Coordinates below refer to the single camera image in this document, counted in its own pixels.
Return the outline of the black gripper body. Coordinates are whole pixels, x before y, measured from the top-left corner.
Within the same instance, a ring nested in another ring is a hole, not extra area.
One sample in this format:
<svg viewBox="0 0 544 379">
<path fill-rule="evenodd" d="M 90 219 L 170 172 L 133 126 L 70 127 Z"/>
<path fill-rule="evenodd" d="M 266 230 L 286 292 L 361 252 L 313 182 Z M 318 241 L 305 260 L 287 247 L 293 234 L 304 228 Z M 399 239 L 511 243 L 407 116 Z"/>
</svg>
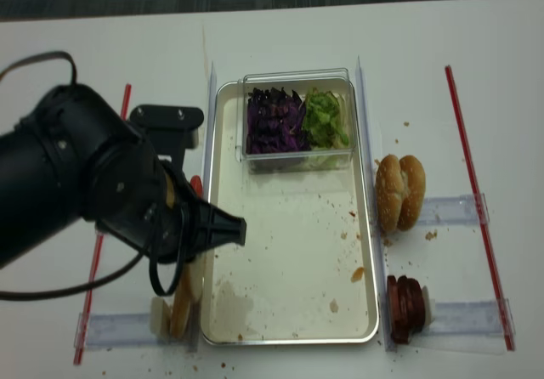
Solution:
<svg viewBox="0 0 544 379">
<path fill-rule="evenodd" d="M 157 175 L 139 178 L 128 202 L 96 226 L 159 264 L 190 262 L 198 198 L 182 171 L 162 161 Z"/>
</svg>

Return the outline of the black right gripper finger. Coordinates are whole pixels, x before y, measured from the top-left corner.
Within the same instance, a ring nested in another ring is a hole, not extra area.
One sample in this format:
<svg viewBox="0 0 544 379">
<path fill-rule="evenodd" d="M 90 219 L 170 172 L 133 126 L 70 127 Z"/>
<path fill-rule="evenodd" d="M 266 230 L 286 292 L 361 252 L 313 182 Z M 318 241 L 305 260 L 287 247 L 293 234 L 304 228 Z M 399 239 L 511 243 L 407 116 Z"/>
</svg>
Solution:
<svg viewBox="0 0 544 379">
<path fill-rule="evenodd" d="M 199 255 L 220 246 L 246 244 L 247 223 L 209 202 L 198 200 L 195 206 L 194 228 L 191 235 L 191 254 Z"/>
</svg>

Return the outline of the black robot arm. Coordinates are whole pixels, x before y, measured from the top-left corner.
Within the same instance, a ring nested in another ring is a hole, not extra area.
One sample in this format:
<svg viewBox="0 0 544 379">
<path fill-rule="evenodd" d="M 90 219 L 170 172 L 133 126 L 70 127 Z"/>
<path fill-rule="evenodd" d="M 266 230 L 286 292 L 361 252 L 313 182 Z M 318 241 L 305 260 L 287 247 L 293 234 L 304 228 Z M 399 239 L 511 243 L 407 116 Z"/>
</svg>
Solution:
<svg viewBox="0 0 544 379">
<path fill-rule="evenodd" d="M 226 244 L 247 224 L 199 198 L 146 131 L 90 87 L 59 86 L 1 138 L 1 263 L 78 219 L 151 261 L 179 263 Z"/>
</svg>

